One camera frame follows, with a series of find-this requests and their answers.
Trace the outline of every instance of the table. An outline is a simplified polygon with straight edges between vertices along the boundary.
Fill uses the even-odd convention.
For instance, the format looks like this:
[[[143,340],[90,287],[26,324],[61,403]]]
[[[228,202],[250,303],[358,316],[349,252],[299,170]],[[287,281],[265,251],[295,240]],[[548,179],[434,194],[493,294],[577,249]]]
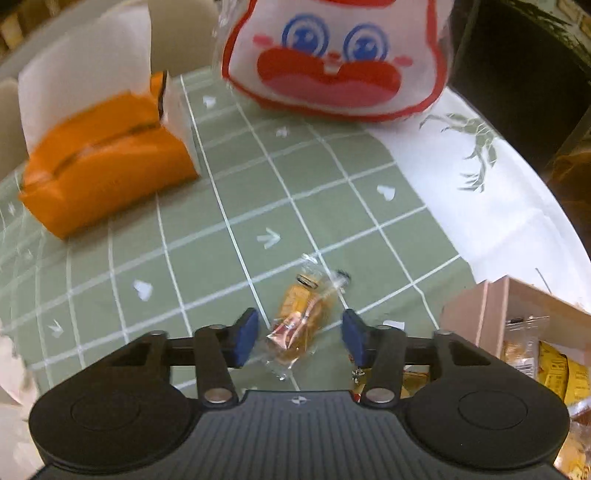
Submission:
[[[231,372],[239,391],[350,388],[343,307],[430,336],[446,301],[507,273],[591,306],[591,263],[564,213],[453,92],[421,123],[363,127],[264,111],[209,70],[178,82],[198,182],[66,243],[23,209],[19,171],[0,184],[2,333],[41,391],[151,330],[187,336],[253,306],[266,332],[302,254],[352,283],[285,381],[255,355]],[[192,368],[171,382],[196,395]]]

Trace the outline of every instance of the pink cheek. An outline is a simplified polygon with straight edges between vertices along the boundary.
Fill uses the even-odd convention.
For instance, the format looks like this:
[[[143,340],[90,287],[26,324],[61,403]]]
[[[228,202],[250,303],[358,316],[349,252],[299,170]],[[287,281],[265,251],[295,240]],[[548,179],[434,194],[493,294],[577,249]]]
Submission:
[[[394,59],[394,63],[399,67],[410,67],[414,62],[408,55],[400,55]]]
[[[256,34],[252,37],[252,43],[257,47],[266,48],[273,46],[273,39],[269,35],[263,35],[261,33]]]

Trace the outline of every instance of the white heart pattern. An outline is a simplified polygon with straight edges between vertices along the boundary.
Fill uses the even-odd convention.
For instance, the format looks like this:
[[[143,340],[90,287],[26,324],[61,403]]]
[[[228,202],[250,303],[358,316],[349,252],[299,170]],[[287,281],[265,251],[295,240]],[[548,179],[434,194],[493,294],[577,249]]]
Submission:
[[[384,195],[384,199],[386,202],[391,202],[394,200],[394,195],[396,195],[396,189],[394,187],[388,187],[386,185],[378,185],[378,193]]]
[[[215,97],[210,97],[209,95],[203,96],[203,104],[205,105],[205,108],[207,108],[208,110],[210,108],[215,107],[216,102],[217,102],[217,99]]]
[[[152,292],[154,291],[154,287],[151,283],[146,283],[141,280],[134,281],[134,288],[141,301],[148,301],[152,296]]]
[[[290,134],[290,131],[287,129],[287,127],[281,127],[278,128],[277,131],[275,132],[275,136],[276,137],[287,137]]]

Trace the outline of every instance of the plastic wrapper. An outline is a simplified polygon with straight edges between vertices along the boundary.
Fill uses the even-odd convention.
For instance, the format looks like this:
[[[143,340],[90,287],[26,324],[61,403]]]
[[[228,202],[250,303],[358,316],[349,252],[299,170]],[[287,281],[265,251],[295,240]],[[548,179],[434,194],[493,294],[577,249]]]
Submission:
[[[260,105],[383,122],[426,111],[453,0],[223,0],[215,62]]]
[[[591,397],[569,406],[570,430],[554,466],[571,480],[586,480],[591,471]]]
[[[353,357],[350,355],[349,360],[353,364]],[[355,399],[355,401],[358,402],[359,400],[361,400],[361,394],[363,393],[363,389],[365,388],[365,385],[367,384],[369,377],[371,376],[371,369],[355,367],[354,364],[353,366],[353,386],[351,388],[351,393],[353,394],[353,398]],[[412,371],[409,370],[409,368],[413,367],[406,367],[402,375],[402,389],[400,392],[400,398],[412,397],[416,392],[418,392],[429,382],[428,372]]]
[[[286,290],[271,333],[265,338],[265,363],[282,380],[312,346],[314,335],[329,316],[338,292],[350,282],[342,271],[327,275],[306,256],[294,284]]]
[[[503,361],[534,380],[538,375],[539,338],[547,318],[509,320],[505,326]]]
[[[545,342],[540,342],[538,382],[556,393],[567,406],[591,394],[587,367]]]

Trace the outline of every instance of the metal screw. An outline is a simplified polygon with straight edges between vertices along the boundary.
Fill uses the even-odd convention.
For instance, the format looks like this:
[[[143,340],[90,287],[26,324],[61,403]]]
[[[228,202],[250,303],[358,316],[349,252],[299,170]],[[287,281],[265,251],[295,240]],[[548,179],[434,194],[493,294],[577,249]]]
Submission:
[[[388,403],[392,401],[396,395],[392,390],[388,390],[387,388],[372,388],[365,394],[365,397],[373,403]]]
[[[204,397],[209,403],[226,403],[232,399],[232,392],[227,388],[210,388],[205,392]]]

